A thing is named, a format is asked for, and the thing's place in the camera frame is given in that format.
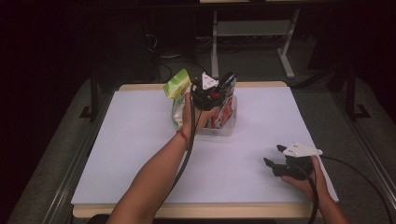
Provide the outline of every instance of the forearm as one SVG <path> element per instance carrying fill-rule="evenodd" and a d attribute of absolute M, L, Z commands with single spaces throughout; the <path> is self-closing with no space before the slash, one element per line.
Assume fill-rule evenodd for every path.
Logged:
<path fill-rule="evenodd" d="M 323 216 L 326 224 L 349 224 L 347 217 L 341 211 L 332 197 L 326 196 L 322 200 L 319 197 L 319 211 Z"/>
<path fill-rule="evenodd" d="M 140 169 L 107 223 L 151 223 L 173 186 L 186 148 L 180 134 L 169 140 Z"/>

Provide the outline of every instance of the white tag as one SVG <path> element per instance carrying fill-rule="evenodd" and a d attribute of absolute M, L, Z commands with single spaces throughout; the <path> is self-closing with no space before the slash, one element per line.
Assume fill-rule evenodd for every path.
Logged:
<path fill-rule="evenodd" d="M 217 85 L 219 85 L 219 82 L 217 80 L 208 76 L 206 73 L 202 73 L 202 89 L 208 90 Z"/>
<path fill-rule="evenodd" d="M 320 149 L 309 147 L 302 143 L 294 142 L 283 151 L 283 154 L 298 158 L 298 157 L 307 157 L 313 155 L 321 155 L 323 154 L 323 152 Z"/>

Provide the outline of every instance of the hand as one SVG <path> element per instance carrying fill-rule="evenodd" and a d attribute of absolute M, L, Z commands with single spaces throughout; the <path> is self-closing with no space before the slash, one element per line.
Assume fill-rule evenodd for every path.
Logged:
<path fill-rule="evenodd" d="M 320 168 L 320 162 L 318 160 L 317 156 L 311 156 L 311 161 L 314 166 L 314 172 L 310 175 L 310 177 L 314 180 L 314 183 L 317 185 L 317 190 L 318 190 L 318 196 L 320 198 L 319 201 L 330 199 L 330 193 L 329 190 L 327 189 L 327 183 L 326 179 L 324 177 L 323 171 Z M 303 194 L 311 201 L 314 201 L 314 192 L 311 189 L 311 186 L 309 185 L 308 180 L 297 180 L 294 179 L 290 176 L 282 176 L 282 180 L 295 188 L 299 189 L 300 191 L 303 192 Z"/>
<path fill-rule="evenodd" d="M 195 123 L 196 132 L 200 131 L 206 126 L 207 120 L 219 113 L 219 108 L 213 107 L 210 111 L 199 110 L 195 107 Z M 182 132 L 188 137 L 191 135 L 191 101 L 190 93 L 185 94 L 185 104 L 183 107 L 183 126 Z"/>

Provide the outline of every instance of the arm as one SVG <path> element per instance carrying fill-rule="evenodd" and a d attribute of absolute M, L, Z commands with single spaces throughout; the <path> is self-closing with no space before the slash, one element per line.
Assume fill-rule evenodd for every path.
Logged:
<path fill-rule="evenodd" d="M 326 224 L 347 224 L 350 223 L 347 220 L 345 214 L 338 207 L 337 203 L 332 199 L 332 196 L 327 189 L 326 179 L 320 168 L 320 162 L 318 157 L 311 157 L 314 169 L 316 172 L 316 183 L 319 196 L 319 211 L 323 216 Z M 315 174 L 311 174 L 311 178 L 315 181 Z M 314 193 L 307 180 L 296 180 L 290 176 L 282 176 L 282 180 L 295 188 L 301 190 L 303 194 L 311 201 L 314 200 Z"/>
<path fill-rule="evenodd" d="M 218 108 L 203 111 L 197 124 L 197 130 L 202 129 L 207 119 L 214 116 L 217 111 Z M 186 94 L 181 131 L 190 139 L 191 104 L 189 93 Z M 182 134 L 176 133 L 140 169 L 131 186 L 117 203 L 107 223 L 151 223 L 173 186 L 178 166 L 187 147 Z"/>

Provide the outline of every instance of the person's left hand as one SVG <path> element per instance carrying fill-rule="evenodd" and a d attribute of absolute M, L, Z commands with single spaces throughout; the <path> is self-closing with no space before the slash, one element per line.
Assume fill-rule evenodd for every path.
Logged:
<path fill-rule="evenodd" d="M 195 123 L 196 123 L 196 132 L 203 129 L 207 123 L 207 120 L 219 113 L 219 107 L 213 107 L 210 111 L 199 110 L 195 107 Z M 185 94 L 185 104 L 183 107 L 183 126 L 181 129 L 183 133 L 188 137 L 191 135 L 191 101 L 190 101 L 190 93 L 187 92 Z"/>

